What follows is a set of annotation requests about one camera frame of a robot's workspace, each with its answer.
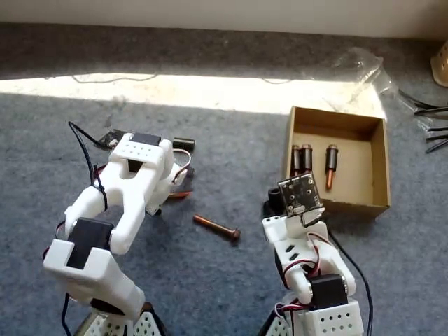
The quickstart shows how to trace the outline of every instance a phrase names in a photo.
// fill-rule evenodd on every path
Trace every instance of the plastic bag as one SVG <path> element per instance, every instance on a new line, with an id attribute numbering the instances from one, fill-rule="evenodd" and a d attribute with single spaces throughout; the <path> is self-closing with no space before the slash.
<path id="1" fill-rule="evenodd" d="M 337 85 L 323 99 L 339 112 L 385 118 L 380 96 L 398 91 L 383 59 L 362 48 L 351 48 L 336 59 L 328 79 Z"/>

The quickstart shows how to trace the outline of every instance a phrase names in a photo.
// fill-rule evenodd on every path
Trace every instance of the white plastic part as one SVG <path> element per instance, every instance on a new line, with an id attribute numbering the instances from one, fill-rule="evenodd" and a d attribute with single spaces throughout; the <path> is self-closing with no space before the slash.
<path id="1" fill-rule="evenodd" d="M 343 306 L 308 311 L 305 328 L 312 336 L 362 336 L 364 332 L 358 301 Z"/>
<path id="2" fill-rule="evenodd" d="M 67 267 L 74 243 L 54 239 L 43 261 L 70 296 L 84 304 L 93 298 L 119 308 L 126 319 L 137 319 L 145 302 L 143 291 L 125 276 L 112 253 L 92 248 L 83 269 Z"/>
<path id="3" fill-rule="evenodd" d="M 300 259 L 310 259 L 317 262 L 317 256 L 314 247 L 307 238 L 308 232 L 316 232 L 328 238 L 327 226 L 324 222 L 318 222 L 310 227 L 303 227 L 300 223 L 300 217 L 294 216 L 287 218 L 285 216 L 265 218 L 262 222 L 265 229 L 267 240 L 274 246 L 279 257 L 281 266 L 286 269 L 291 263 Z M 295 238 L 290 238 L 292 231 Z M 314 243 L 319 251 L 320 270 L 322 274 L 340 274 L 345 278 L 347 284 L 347 295 L 352 296 L 356 291 L 356 282 L 353 274 L 341 259 L 336 248 L 315 239 Z M 306 278 L 305 271 L 300 265 L 294 266 L 286 273 L 286 281 L 297 295 L 302 304 L 309 304 L 312 301 L 311 284 Z"/>
<path id="4" fill-rule="evenodd" d="M 97 315 L 83 336 L 123 336 L 129 320 Z M 161 336 L 153 315 L 145 311 L 139 320 L 133 324 L 133 336 Z"/>
<path id="5" fill-rule="evenodd" d="M 266 336 L 290 336 L 288 332 L 288 325 L 284 320 L 276 317 L 267 330 Z"/>
<path id="6" fill-rule="evenodd" d="M 111 233 L 111 251 L 126 254 L 139 231 L 145 209 L 154 214 L 168 198 L 179 166 L 174 163 L 172 143 L 162 140 L 159 146 L 132 141 L 126 133 L 115 147 L 106 167 L 100 174 L 108 205 L 122 205 L 123 215 Z M 128 169 L 128 160 L 143 162 L 137 173 Z M 186 175 L 183 172 L 177 183 Z M 65 235 L 69 236 L 80 217 L 93 218 L 104 210 L 104 197 L 98 189 L 89 186 L 65 211 Z"/>
<path id="7" fill-rule="evenodd" d="M 161 332 L 151 313 L 145 311 L 137 323 L 135 323 L 134 336 L 161 336 Z"/>

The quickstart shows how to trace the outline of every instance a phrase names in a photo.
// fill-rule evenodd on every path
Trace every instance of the small screw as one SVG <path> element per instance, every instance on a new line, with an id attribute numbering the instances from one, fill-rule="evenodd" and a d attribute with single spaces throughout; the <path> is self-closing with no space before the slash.
<path id="1" fill-rule="evenodd" d="M 217 223 L 213 222 L 212 220 L 206 219 L 200 215 L 194 215 L 193 220 L 196 223 L 203 224 L 203 226 L 211 228 L 215 232 L 225 235 L 226 237 L 230 238 L 232 241 L 237 241 L 239 239 L 239 237 L 241 236 L 241 232 L 238 229 L 230 229 L 223 225 L 217 224 Z"/>

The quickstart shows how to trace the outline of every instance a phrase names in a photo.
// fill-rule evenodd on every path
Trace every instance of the gray carpet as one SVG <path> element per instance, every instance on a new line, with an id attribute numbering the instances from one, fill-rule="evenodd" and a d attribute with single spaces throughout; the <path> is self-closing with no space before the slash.
<path id="1" fill-rule="evenodd" d="M 127 72 L 296 78 L 328 76 L 351 46 L 384 57 L 402 89 L 444 104 L 428 58 L 439 43 L 297 34 L 70 26 L 0 26 L 0 78 Z M 447 150 L 426 144 L 404 107 L 388 115 L 392 207 L 375 223 L 331 226 L 370 280 L 374 335 L 444 335 L 448 326 L 445 193 Z M 260 224 L 265 193 L 280 177 L 286 117 L 112 101 L 0 94 L 0 334 L 63 335 L 63 293 L 41 254 L 63 211 L 88 182 L 67 120 L 99 136 L 109 126 L 197 140 L 194 193 L 147 218 L 120 264 L 173 335 L 254 335 L 285 293 Z M 241 145 L 251 143 L 250 147 Z M 107 155 L 92 148 L 93 160 Z M 195 212 L 242 231 L 226 241 L 192 224 Z M 112 209 L 106 216 L 116 219 Z M 358 279 L 364 324 L 367 302 Z M 71 304 L 72 330 L 88 310 Z"/>

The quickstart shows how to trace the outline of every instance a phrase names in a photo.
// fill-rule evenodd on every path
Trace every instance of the clear plastic bag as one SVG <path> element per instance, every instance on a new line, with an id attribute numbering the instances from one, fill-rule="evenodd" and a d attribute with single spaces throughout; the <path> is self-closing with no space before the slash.
<path id="1" fill-rule="evenodd" d="M 387 119 L 401 118 L 427 132 L 434 119 L 416 117 L 417 107 L 386 73 L 382 57 L 362 48 L 350 48 L 331 65 L 328 80 L 335 83 L 322 99 L 334 110 Z"/>
<path id="2" fill-rule="evenodd" d="M 334 111 L 385 118 L 381 95 L 398 91 L 383 68 L 383 59 L 362 48 L 351 48 L 331 66 L 334 90 L 323 99 Z"/>

